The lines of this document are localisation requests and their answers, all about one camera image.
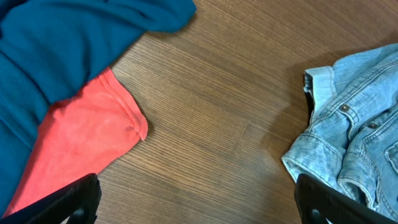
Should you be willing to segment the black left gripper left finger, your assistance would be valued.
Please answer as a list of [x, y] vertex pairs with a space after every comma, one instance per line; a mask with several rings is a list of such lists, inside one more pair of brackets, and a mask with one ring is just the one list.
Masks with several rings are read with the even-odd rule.
[[1, 224], [94, 224], [101, 200], [96, 174], [88, 174], [1, 219]]

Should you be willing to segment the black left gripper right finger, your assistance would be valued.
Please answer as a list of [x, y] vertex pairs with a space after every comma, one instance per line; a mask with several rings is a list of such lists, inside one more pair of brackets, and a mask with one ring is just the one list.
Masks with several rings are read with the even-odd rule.
[[307, 174], [300, 174], [294, 199], [302, 224], [397, 224]]

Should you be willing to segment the light blue denim shorts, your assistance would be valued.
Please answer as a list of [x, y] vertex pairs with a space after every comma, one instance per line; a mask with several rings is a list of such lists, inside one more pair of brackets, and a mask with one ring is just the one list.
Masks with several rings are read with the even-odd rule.
[[308, 128], [282, 156], [307, 174], [397, 219], [397, 45], [349, 55], [304, 73]]

